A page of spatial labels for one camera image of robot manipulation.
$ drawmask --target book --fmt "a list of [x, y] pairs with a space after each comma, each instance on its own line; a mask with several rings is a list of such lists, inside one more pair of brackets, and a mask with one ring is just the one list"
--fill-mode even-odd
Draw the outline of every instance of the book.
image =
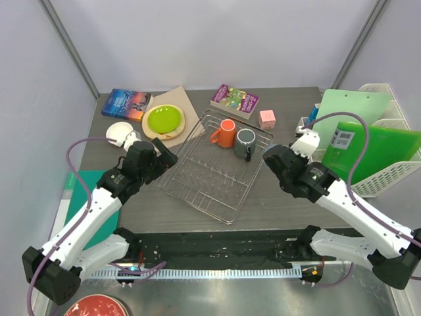
[[143, 114], [153, 97], [150, 93], [112, 89], [101, 114], [125, 120], [141, 122]]
[[258, 102], [259, 97], [222, 84], [210, 105], [248, 120]]

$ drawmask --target metal frame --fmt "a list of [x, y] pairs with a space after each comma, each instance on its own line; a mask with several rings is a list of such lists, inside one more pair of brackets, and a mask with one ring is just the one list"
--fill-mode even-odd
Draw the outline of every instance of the metal frame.
[[358, 35], [357, 40], [353, 45], [353, 48], [351, 48], [351, 51], [348, 53], [348, 56], [345, 62], [343, 63], [341, 70], [337, 74], [336, 79], [332, 84], [332, 89], [338, 89], [342, 84], [343, 80], [349, 72], [349, 69], [351, 69], [355, 59], [357, 58], [364, 44], [367, 42], [367, 39], [373, 31], [374, 26], [377, 24], [380, 17], [383, 15], [383, 12], [385, 11], [389, 2], [390, 0], [377, 0], [376, 4], [370, 12], [370, 15], [367, 18], [367, 21], [362, 27], [360, 34]]
[[76, 68], [79, 70], [82, 78], [85, 80], [87, 86], [91, 90], [93, 96], [98, 99], [99, 98], [99, 91], [95, 86], [92, 77], [89, 75], [84, 62], [80, 58], [78, 51], [76, 50], [75, 46], [70, 39], [70, 36], [67, 34], [66, 29], [64, 28], [57, 12], [55, 11], [53, 5], [51, 4], [50, 0], [38, 0], [39, 4], [43, 7], [45, 14], [48, 16], [48, 19], [52, 23], [54, 29], [56, 30], [57, 34], [59, 35], [61, 41], [63, 42], [64, 46], [66, 47], [70, 57], [74, 61]]

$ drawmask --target sticker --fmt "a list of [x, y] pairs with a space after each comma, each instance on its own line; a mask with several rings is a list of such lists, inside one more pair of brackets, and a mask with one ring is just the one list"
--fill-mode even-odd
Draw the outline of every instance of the sticker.
[[351, 140], [353, 140], [355, 133], [354, 132], [344, 132], [336, 128], [330, 145], [333, 148], [348, 149]]

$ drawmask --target cutting board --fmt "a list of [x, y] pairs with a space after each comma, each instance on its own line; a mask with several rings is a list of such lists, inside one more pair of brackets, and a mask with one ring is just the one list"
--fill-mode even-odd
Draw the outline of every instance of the cutting board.
[[[146, 111], [149, 111], [154, 107], [158, 107], [159, 105], [166, 104], [175, 105], [180, 108], [183, 111], [185, 118], [185, 128], [183, 131], [180, 132], [177, 137], [162, 141], [167, 148], [171, 148], [183, 143], [187, 139], [190, 132], [192, 132], [196, 124], [198, 124], [199, 117], [197, 116], [196, 110], [193, 108], [193, 105], [182, 86], [179, 86], [169, 92], [157, 95], [156, 97], [154, 96], [152, 104], [148, 105]], [[192, 135], [191, 138], [201, 135], [204, 131], [205, 129], [202, 126], [199, 126], [195, 129], [194, 135]]]
[[[370, 143], [353, 175], [355, 184], [399, 161], [409, 161], [421, 147], [421, 132], [369, 126]], [[364, 147], [361, 124], [340, 122], [323, 156], [322, 163], [346, 181]]]
[[[90, 192], [92, 192], [104, 172], [105, 170], [86, 170], [80, 171], [79, 174], [86, 182]], [[65, 190], [71, 189], [73, 189], [73, 192], [65, 224], [67, 224], [69, 220], [72, 219], [72, 217], [80, 210], [80, 208], [84, 206], [87, 200], [84, 188], [72, 173], [69, 174], [65, 187]], [[112, 232], [117, 228], [119, 213], [120, 211], [115, 212], [104, 222], [99, 230], [97, 230], [97, 232], [92, 236], [91, 240], [86, 244], [84, 248], [85, 250], [106, 240], [112, 234]]]
[[[317, 119], [334, 112], [351, 112], [360, 116], [365, 123], [375, 123], [389, 105], [391, 96], [387, 93], [370, 93], [328, 89], [324, 92]], [[318, 149], [328, 148], [336, 126], [339, 122], [358, 122], [353, 117], [339, 115], [316, 123], [313, 130], [318, 132], [320, 143]]]

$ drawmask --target green clipboard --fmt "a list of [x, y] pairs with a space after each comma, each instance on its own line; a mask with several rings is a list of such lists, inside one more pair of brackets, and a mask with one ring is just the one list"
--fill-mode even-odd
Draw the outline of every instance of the green clipboard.
[[[327, 89], [324, 92], [317, 119], [334, 112], [351, 112], [360, 116], [368, 125], [374, 124], [386, 110], [391, 96], [387, 93], [346, 91]], [[318, 132], [318, 149], [327, 149], [339, 122], [358, 122], [353, 117], [338, 115], [316, 123], [313, 130]]]
[[[421, 132], [369, 126], [370, 143], [351, 184], [397, 163], [409, 161], [421, 147]], [[364, 128], [359, 123], [340, 122], [323, 156], [322, 163], [344, 181], [364, 147]]]
[[[92, 190], [96, 187], [98, 180], [101, 178], [105, 170], [88, 170], [88, 171], [79, 171], [80, 176], [86, 182], [89, 190]], [[67, 178], [65, 190], [73, 189], [72, 197], [70, 200], [70, 205], [67, 211], [66, 222], [67, 224], [70, 219], [84, 206], [86, 202], [86, 193], [83, 189], [80, 182], [76, 179], [74, 174], [70, 173]], [[86, 244], [85, 250], [99, 244], [100, 242], [106, 240], [112, 232], [117, 228], [118, 216], [120, 210], [111, 215], [104, 224], [99, 228], [99, 230], [92, 236], [91, 240]]]

